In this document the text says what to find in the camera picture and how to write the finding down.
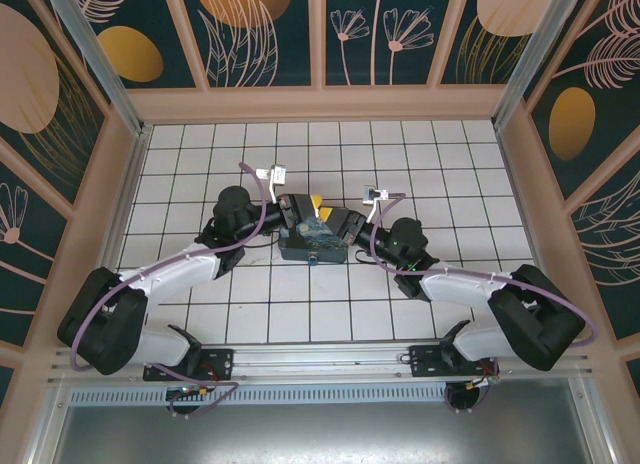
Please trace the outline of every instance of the yellow object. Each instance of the yellow object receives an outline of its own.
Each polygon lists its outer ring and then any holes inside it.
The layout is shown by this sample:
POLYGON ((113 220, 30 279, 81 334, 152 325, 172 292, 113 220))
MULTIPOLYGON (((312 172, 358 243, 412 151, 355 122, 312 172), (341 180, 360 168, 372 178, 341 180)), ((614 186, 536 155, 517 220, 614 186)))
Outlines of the yellow object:
POLYGON ((596 122, 596 106, 591 95, 579 87, 565 89, 558 96, 549 118, 549 143, 564 161, 585 148, 596 122))
POLYGON ((312 194, 311 195, 311 202, 313 203, 313 208, 314 209, 319 209, 320 208, 320 204, 322 204, 322 196, 320 196, 318 194, 312 194))
POLYGON ((322 222, 327 222, 329 220, 329 216, 331 215, 331 211, 333 211, 332 207, 322 207, 320 208, 319 214, 322 222))
POLYGON ((478 20, 496 36, 525 36, 536 30, 550 1, 478 0, 478 20))
POLYGON ((163 70, 160 51, 140 31, 114 26, 98 34, 98 41, 119 76, 135 82, 149 82, 163 70))
MULTIPOLYGON (((276 20, 285 13, 291 0, 253 0, 258 13, 259 3, 267 8, 272 20, 276 20)), ((259 19, 253 19, 250 23, 251 14, 255 14, 250 0, 200 0, 209 14, 218 21, 233 27, 255 27, 259 19)))
POLYGON ((60 94, 56 55, 49 43, 29 19, 2 3, 0 93, 0 122, 29 134, 49 125, 60 94))

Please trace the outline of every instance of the purple cable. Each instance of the purple cable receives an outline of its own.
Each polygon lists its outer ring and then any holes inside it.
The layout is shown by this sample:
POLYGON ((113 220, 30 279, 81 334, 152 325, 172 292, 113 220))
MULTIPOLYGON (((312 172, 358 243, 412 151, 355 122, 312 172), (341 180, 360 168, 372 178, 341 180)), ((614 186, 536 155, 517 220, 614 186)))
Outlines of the purple cable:
MULTIPOLYGON (((172 377, 175 377, 176 379, 180 379, 180 380, 185 381, 185 382, 191 382, 192 384, 197 384, 200 387, 208 387, 208 386, 211 385, 210 383, 213 382, 213 381, 200 381, 198 379, 192 379, 190 377, 181 376, 177 372, 172 371, 171 369, 169 369, 166 366, 163 366, 162 364, 150 364, 150 365, 155 367, 159 371, 164 372, 165 374, 168 374, 168 375, 170 375, 172 377)), ((185 420, 193 418, 193 417, 202 416, 203 414, 206 414, 207 412, 213 410, 215 407, 217 407, 218 404, 220 404, 227 397, 229 397, 231 394, 233 394, 235 392, 235 390, 238 389, 239 385, 240 384, 238 384, 237 382, 234 382, 234 381, 224 381, 224 382, 217 381, 214 390, 217 389, 218 387, 226 387, 226 386, 231 386, 231 389, 229 389, 227 392, 222 394, 220 397, 218 397, 211 404, 207 404, 206 406, 201 406, 201 407, 199 407, 198 409, 196 409, 195 411, 193 411, 190 414, 178 414, 176 412, 176 410, 174 409, 173 405, 181 397, 179 394, 177 396, 174 396, 169 401, 169 409, 171 410, 171 413, 173 414, 174 417, 176 417, 176 418, 177 417, 181 417, 182 419, 185 419, 185 420)))
MULTIPOLYGON (((150 268, 145 269, 144 271, 140 272, 140 274, 137 274, 137 275, 135 275, 133 277, 130 277, 129 279, 127 279, 125 281, 122 281, 120 284, 118 284, 113 289, 111 289, 109 292, 107 292, 101 299, 98 300, 98 302, 95 304, 95 306, 93 306, 91 311, 89 311, 89 314, 87 314, 87 317, 84 319, 84 321, 82 321, 82 324, 80 325, 80 328, 78 329, 78 332, 76 333, 76 337, 73 339, 73 344, 71 345, 70 361, 71 361, 71 368, 74 371, 78 371, 78 372, 80 372, 80 371, 88 371, 89 369, 93 368, 93 366, 91 366, 91 365, 88 365, 88 366, 79 366, 78 365, 78 361, 77 361, 78 347, 80 346, 80 341, 82 340, 82 336, 84 336, 84 333, 86 332, 87 328, 89 327, 89 323, 93 320, 93 318, 96 316, 96 314, 98 314, 100 309, 102 309, 102 306, 104 306, 109 301, 109 299, 111 299, 115 294, 120 292, 122 289, 124 289, 128 285, 133 284, 134 282, 137 282, 137 281, 139 281, 141 279, 144 279, 149 274, 152 274, 153 272, 155 272, 155 271, 157 271, 159 269, 163 269, 163 268, 165 268, 167 266, 170 266, 171 264, 174 264, 174 263, 176 263, 178 261, 181 261, 183 259, 191 259, 191 258, 199 257, 199 256, 211 256, 211 255, 215 255, 215 254, 218 254, 218 253, 221 253, 221 252, 232 251, 234 249, 237 249, 239 247, 244 246, 247 242, 249 242, 251 239, 253 239, 255 236, 258 235, 258 233, 260 232, 260 229, 262 228, 262 225, 264 224, 265 217, 267 215, 267 200, 266 200, 266 196, 265 196, 265 193, 264 193, 264 188, 262 187, 262 183, 260 182, 260 179, 258 178, 258 175, 256 174, 256 171, 251 169, 244 162, 241 162, 240 164, 238 164, 238 166, 243 171, 246 171, 249 174, 251 174, 251 176, 255 179, 256 183, 258 184, 258 189, 260 191, 260 200, 262 202, 262 209, 260 211, 260 219, 258 220, 258 224, 256 225, 256 228, 253 230, 253 232, 251 234, 249 234, 246 238, 242 239, 241 241, 236 242, 235 244, 231 244, 230 246, 218 247, 216 249, 202 249, 200 251, 192 252, 189 255, 179 255, 179 256, 175 256, 175 257, 172 257, 170 259, 167 259, 166 261, 159 262, 159 263, 151 266, 150 268)), ((179 379, 183 379, 183 380, 188 380, 188 378, 186 378, 185 376, 178 375, 178 378, 179 379)))
POLYGON ((393 209, 393 207, 396 206, 405 197, 407 197, 406 194, 402 192, 390 193, 389 198, 394 199, 394 201, 389 206, 387 206, 384 209, 384 211, 380 213, 380 216, 376 220, 375 224, 373 225, 373 229, 371 230, 371 236, 373 237, 373 239, 371 239, 371 241, 369 242, 369 251, 371 253, 371 257, 373 258, 375 263, 378 264, 378 266, 382 267, 387 272, 390 272, 392 274, 399 274, 401 276, 437 276, 437 275, 444 275, 444 274, 461 274, 464 276, 477 277, 480 279, 490 279, 490 280, 492 279, 494 281, 511 284, 512 286, 517 286, 520 289, 525 289, 527 291, 534 292, 542 297, 546 297, 547 299, 557 302, 561 306, 566 307, 571 312, 573 312, 578 317, 580 317, 591 328, 591 335, 589 337, 587 337, 586 339, 583 339, 582 341, 574 342, 569 347, 587 346, 598 338, 598 330, 596 328, 595 323, 579 307, 576 307, 574 304, 564 299, 563 297, 557 296, 556 294, 553 294, 552 292, 549 292, 538 286, 533 286, 531 284, 527 284, 526 282, 516 281, 515 279, 510 279, 508 277, 497 276, 495 274, 488 274, 485 272, 468 271, 466 269, 447 268, 447 269, 433 269, 433 270, 426 270, 426 271, 401 271, 385 265, 384 262, 382 262, 378 257, 378 255, 376 254, 375 236, 376 236, 376 233, 378 232, 378 229, 380 229, 380 223, 382 222, 382 219, 384 219, 384 216, 386 216, 387 213, 391 211, 391 209, 393 209))

